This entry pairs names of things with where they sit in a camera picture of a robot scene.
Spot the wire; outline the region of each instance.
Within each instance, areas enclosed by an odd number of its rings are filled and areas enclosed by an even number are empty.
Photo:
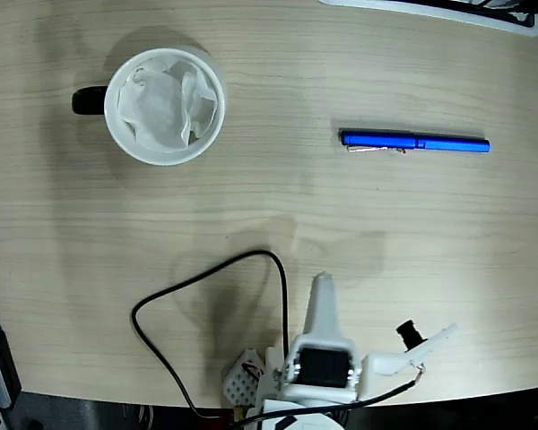
[[[194,276],[193,278],[190,278],[188,280],[185,280],[183,282],[178,283],[177,285],[174,285],[172,287],[165,288],[161,291],[158,291],[156,293],[153,293],[149,295],[148,297],[140,300],[132,309],[131,313],[131,319],[132,324],[134,326],[134,330],[137,333],[137,335],[140,337],[142,342],[147,346],[147,348],[150,349],[150,351],[155,355],[158,360],[163,364],[163,366],[168,370],[169,374],[173,377],[175,382],[177,383],[179,390],[181,391],[181,394],[183,394],[184,399],[187,402],[187,405],[191,408],[191,410],[200,418],[221,418],[220,416],[204,416],[199,413],[197,408],[195,407],[194,402],[191,400],[191,397],[189,396],[189,393],[187,392],[186,386],[181,381],[181,378],[179,377],[178,373],[173,369],[172,365],[169,363],[168,359],[163,356],[161,351],[153,344],[153,342],[148,338],[148,336],[143,332],[142,328],[140,327],[139,322],[137,321],[137,313],[147,305],[148,303],[152,302],[153,300],[157,300],[160,297],[164,297],[167,294],[173,293],[175,291],[179,291],[182,288],[188,287],[192,284],[195,284],[196,282],[199,282],[200,280],[204,280],[205,278],[208,278],[212,276],[213,274],[217,273],[218,271],[222,271],[228,266],[231,266],[232,264],[236,262],[240,262],[241,260],[245,260],[246,258],[252,257],[254,255],[265,255],[273,262],[275,263],[275,266],[277,266],[277,269],[279,271],[279,275],[281,277],[281,288],[282,288],[282,330],[283,330],[283,354],[285,357],[289,354],[289,315],[288,315],[288,305],[287,305],[287,278],[285,276],[285,269],[281,263],[281,260],[279,260],[279,257],[272,253],[271,251],[266,251],[264,249],[257,249],[254,251],[249,251],[240,255],[236,255],[233,258],[230,258],[226,262],[222,262],[221,264],[218,264],[217,266],[212,267],[208,271],[204,271],[203,273]]]
[[[481,1],[480,3],[478,3],[478,4],[475,4],[474,7],[478,7],[478,8],[480,9],[481,7],[486,6],[486,5],[487,5],[488,3],[490,3],[491,1],[492,1],[492,0],[483,0],[483,1]]]
[[[370,405],[374,405],[375,403],[379,403],[380,401],[390,399],[391,397],[394,397],[398,394],[401,394],[402,392],[405,392],[409,389],[411,389],[414,385],[416,385],[419,380],[421,379],[422,372],[419,371],[419,374],[415,379],[412,381],[409,381],[408,383],[404,383],[403,385],[400,385],[393,390],[386,392],[385,394],[381,394],[380,396],[373,397],[372,399],[368,400],[362,400],[362,401],[355,401],[353,403],[346,403],[342,405],[333,405],[333,406],[319,406],[314,408],[302,408],[302,409],[285,409],[285,410],[275,410],[274,412],[267,412],[264,414],[254,415],[252,417],[242,419],[241,421],[238,421],[237,423],[233,424],[232,426],[229,426],[228,430],[239,430],[240,428],[244,428],[245,426],[250,426],[254,423],[259,423],[261,421],[266,421],[267,419],[275,419],[275,418],[283,418],[283,417],[298,417],[301,415],[312,415],[312,414],[327,414],[327,413],[334,413],[337,411],[348,411],[353,409],[360,409],[365,408]]]
[[[241,365],[241,367],[243,368],[243,370],[245,370],[245,372],[246,372],[249,376],[251,376],[251,377],[254,379],[255,382],[258,383],[258,382],[259,382],[259,376],[256,375],[256,374],[254,374],[253,371],[252,371],[251,369],[255,369],[255,370],[257,370],[260,374],[263,374],[263,373],[261,372],[261,370],[260,370],[258,367],[254,366],[254,365],[252,365],[252,366],[248,366],[248,365],[246,365],[246,364],[247,364],[247,363],[243,363],[243,364]]]

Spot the blue pen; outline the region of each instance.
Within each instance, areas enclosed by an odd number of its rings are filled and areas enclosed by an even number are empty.
[[[490,152],[490,142],[473,137],[439,136],[410,132],[341,130],[341,143],[349,152],[381,150],[434,150]]]

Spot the tissue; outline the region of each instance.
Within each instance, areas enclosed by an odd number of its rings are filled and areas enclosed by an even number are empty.
[[[181,151],[212,124],[217,95],[204,71],[174,56],[140,64],[119,92],[117,112],[135,140],[157,152]]]

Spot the white mug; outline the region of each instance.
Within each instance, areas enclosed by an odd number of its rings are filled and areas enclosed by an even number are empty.
[[[217,110],[207,132],[187,148],[172,152],[149,150],[135,140],[134,131],[117,112],[119,91],[127,77],[143,62],[164,55],[173,55],[202,69],[217,95]],[[72,96],[72,110],[78,115],[104,115],[109,133],[119,147],[135,159],[155,166],[175,166],[194,159],[213,143],[223,125],[227,106],[227,83],[215,60],[196,47],[159,47],[144,51],[123,63],[107,87],[82,88]]]

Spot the black mug handle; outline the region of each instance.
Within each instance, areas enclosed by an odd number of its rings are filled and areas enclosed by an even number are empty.
[[[86,87],[72,96],[72,110],[78,115],[104,115],[108,87]]]

